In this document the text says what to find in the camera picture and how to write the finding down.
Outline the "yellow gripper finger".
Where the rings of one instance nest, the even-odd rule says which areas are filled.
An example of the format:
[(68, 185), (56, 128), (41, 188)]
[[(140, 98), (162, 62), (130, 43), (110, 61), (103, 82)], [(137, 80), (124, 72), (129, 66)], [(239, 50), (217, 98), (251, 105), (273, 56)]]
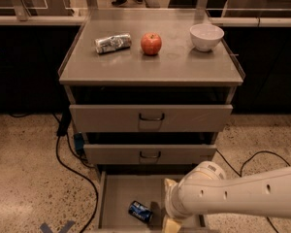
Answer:
[(182, 222), (169, 216), (164, 216), (162, 224), (162, 233), (178, 233), (181, 229)]
[(176, 184), (177, 184), (177, 182), (174, 180), (171, 180), (171, 179), (164, 180), (164, 185), (165, 185), (166, 189), (169, 189), (170, 187), (175, 186)]

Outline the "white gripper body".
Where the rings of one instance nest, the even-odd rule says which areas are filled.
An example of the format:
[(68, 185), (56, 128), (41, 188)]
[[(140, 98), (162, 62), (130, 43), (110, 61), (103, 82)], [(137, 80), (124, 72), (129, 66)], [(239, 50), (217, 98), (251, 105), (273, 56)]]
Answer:
[(173, 219), (183, 219), (184, 214), (180, 210), (180, 202), (178, 200), (178, 184), (165, 188), (165, 210), (169, 217)]

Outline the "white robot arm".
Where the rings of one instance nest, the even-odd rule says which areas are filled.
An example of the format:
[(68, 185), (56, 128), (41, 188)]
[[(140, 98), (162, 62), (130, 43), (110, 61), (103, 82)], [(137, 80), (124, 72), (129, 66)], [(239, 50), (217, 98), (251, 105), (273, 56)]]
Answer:
[(291, 166), (229, 180), (203, 161), (180, 181), (165, 181), (162, 233), (178, 233), (196, 215), (241, 214), (291, 218)]

